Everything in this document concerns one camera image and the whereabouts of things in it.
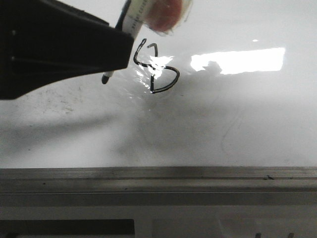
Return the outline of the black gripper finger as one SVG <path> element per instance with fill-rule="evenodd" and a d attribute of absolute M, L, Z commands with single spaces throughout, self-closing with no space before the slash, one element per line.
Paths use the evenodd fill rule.
<path fill-rule="evenodd" d="M 0 3 L 0 97 L 128 66 L 134 40 L 89 13 L 57 0 Z"/>

